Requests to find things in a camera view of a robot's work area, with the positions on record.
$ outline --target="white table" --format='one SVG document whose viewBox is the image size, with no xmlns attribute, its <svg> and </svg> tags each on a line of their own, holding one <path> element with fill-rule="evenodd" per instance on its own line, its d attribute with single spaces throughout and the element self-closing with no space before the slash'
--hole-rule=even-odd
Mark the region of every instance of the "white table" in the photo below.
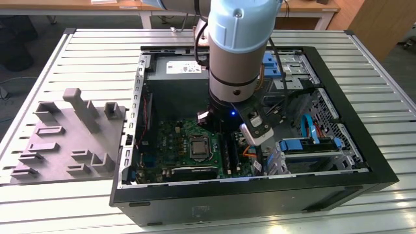
<svg viewBox="0 0 416 234">
<path fill-rule="evenodd" d="M 192 45 L 192 32 L 169 30 L 77 29 L 64 34 L 10 128 L 0 143 L 0 169 L 17 163 L 37 117 L 40 101 L 61 99 L 65 88 L 82 90 L 94 106 L 117 101 L 129 107 L 144 45 Z M 365 194 L 328 212 L 292 214 L 200 225 L 170 225 L 178 233 L 405 233 L 416 228 L 414 104 L 354 36 L 341 31 L 278 31 L 276 45 L 314 46 L 400 182 Z M 6 180 L 6 172 L 0 179 Z M 108 206 L 110 180 L 0 187 L 0 233 L 65 234 L 142 231 L 117 208 Z"/>
</svg>

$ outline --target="green circuit board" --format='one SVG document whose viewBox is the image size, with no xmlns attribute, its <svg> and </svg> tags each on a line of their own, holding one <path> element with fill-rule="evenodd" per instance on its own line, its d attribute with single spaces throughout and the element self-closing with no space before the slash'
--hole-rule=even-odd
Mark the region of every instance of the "green circuit board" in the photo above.
<svg viewBox="0 0 416 234">
<path fill-rule="evenodd" d="M 242 135 L 234 134 L 238 141 Z M 218 134 L 208 132 L 197 126 L 196 120 L 160 121 L 157 126 L 157 146 L 154 154 L 142 156 L 145 180 L 141 182 L 162 182 L 162 171 L 177 167 L 216 167 L 217 178 L 252 176 L 250 163 L 246 159 L 241 162 L 238 172 L 229 173 L 224 170 L 220 150 Z M 193 143 L 204 143 L 206 150 L 200 158 L 192 156 Z"/>
<path fill-rule="evenodd" d="M 200 161 L 190 158 L 190 141 L 196 138 L 208 141 L 209 157 Z M 157 142 L 156 157 L 162 166 L 213 165 L 221 168 L 218 136 L 198 127 L 194 120 L 161 121 Z"/>
</svg>

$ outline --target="floor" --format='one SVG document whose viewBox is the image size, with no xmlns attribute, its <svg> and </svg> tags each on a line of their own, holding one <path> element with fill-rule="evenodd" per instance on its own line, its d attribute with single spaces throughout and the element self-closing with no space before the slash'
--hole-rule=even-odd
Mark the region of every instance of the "floor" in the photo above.
<svg viewBox="0 0 416 234">
<path fill-rule="evenodd" d="M 169 28 L 174 26 L 180 28 L 182 19 L 182 17 L 166 19 L 166 23 L 162 24 L 160 18 L 152 17 L 152 27 Z M 14 77 L 38 76 L 65 28 L 141 28 L 141 22 L 136 16 L 58 16 L 56 18 L 57 24 L 54 25 L 49 24 L 44 16 L 30 16 L 30 20 L 38 34 L 38 39 L 26 44 L 34 64 L 22 72 L 9 72 L 0 66 L 0 82 Z M 190 28 L 194 23 L 194 18 L 189 17 L 185 28 Z M 416 53 L 405 51 L 400 46 L 396 46 L 382 62 L 382 66 L 412 100 L 416 101 Z M 12 93 L 12 96 L 8 101 L 0 100 L 0 140 L 34 81 L 36 79 L 18 79 L 4 84 L 4 88 Z"/>
</svg>

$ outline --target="motherboard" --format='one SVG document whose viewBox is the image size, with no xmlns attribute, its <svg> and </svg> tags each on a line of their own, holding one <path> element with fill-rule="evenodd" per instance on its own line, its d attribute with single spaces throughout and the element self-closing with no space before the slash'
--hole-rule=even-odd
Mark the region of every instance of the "motherboard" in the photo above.
<svg viewBox="0 0 416 234">
<path fill-rule="evenodd" d="M 160 121 L 153 153 L 137 161 L 137 183 L 160 183 L 252 176 L 252 160 L 240 132 L 224 136 L 197 126 L 194 119 Z"/>
</svg>

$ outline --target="label sticker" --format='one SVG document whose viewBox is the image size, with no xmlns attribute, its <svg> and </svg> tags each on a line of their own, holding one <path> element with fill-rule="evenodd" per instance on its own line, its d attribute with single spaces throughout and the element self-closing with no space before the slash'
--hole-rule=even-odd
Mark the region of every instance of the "label sticker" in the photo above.
<svg viewBox="0 0 416 234">
<path fill-rule="evenodd" d="M 201 66 L 196 61 L 168 61 L 166 74 L 201 73 Z"/>
<path fill-rule="evenodd" d="M 257 161 L 254 161 L 253 166 L 258 171 L 261 171 L 261 164 Z"/>
<path fill-rule="evenodd" d="M 136 6 L 120 6 L 120 9 L 137 9 Z"/>
</svg>

